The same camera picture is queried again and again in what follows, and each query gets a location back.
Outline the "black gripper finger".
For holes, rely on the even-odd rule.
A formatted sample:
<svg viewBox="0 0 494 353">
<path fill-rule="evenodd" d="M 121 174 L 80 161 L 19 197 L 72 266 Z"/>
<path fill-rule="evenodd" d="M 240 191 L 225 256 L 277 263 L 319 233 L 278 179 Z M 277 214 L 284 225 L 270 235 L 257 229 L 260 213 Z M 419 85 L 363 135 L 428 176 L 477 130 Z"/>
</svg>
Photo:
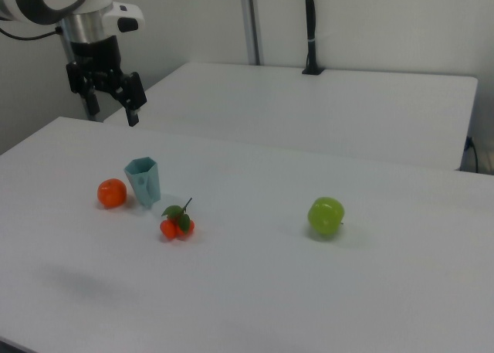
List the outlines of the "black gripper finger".
<svg viewBox="0 0 494 353">
<path fill-rule="evenodd" d="M 143 84 L 137 72 L 124 74 L 120 78 L 117 100 L 125 109 L 128 125 L 130 127 L 137 125 L 139 122 L 139 109 L 147 102 Z"/>
<path fill-rule="evenodd" d="M 96 116 L 100 112 L 100 105 L 95 94 L 95 87 L 90 81 L 87 81 L 84 85 L 84 98 L 88 114 Z"/>
</svg>

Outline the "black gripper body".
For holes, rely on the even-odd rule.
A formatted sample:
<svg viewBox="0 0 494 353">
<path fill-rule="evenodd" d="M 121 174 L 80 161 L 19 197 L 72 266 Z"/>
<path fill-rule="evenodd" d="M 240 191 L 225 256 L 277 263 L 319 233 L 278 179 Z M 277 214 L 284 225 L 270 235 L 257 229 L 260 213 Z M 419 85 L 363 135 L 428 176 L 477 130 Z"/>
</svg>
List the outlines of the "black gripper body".
<svg viewBox="0 0 494 353">
<path fill-rule="evenodd" d="M 84 87 L 116 95 L 131 95 L 133 78 L 120 68 L 121 56 L 117 38 L 92 43 L 71 42 L 74 59 L 66 65 L 69 86 L 73 93 Z"/>
</svg>

